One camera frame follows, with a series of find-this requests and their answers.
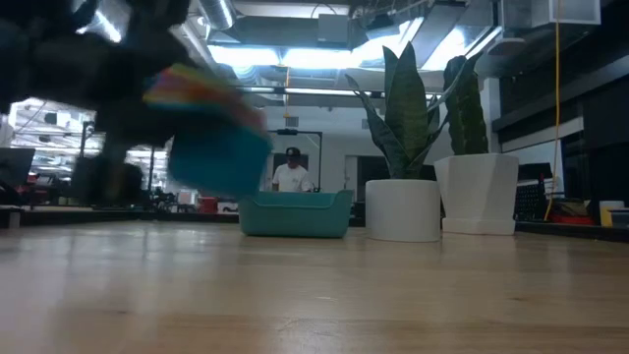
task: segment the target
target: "white planter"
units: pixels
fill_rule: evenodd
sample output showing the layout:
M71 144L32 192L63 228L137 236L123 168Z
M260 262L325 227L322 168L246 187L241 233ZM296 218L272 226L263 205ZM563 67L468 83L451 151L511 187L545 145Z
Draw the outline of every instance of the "white planter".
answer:
M366 223L377 240L433 242L439 230L439 188L420 180L369 181L366 186Z
M443 232L513 235L517 157L484 153L434 164L445 208Z

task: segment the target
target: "wooden table surface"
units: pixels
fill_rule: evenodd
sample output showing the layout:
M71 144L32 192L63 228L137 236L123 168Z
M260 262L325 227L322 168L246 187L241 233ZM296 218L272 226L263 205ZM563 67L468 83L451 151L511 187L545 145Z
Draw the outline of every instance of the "wooden table surface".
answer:
M629 245L0 231L0 353L629 353Z

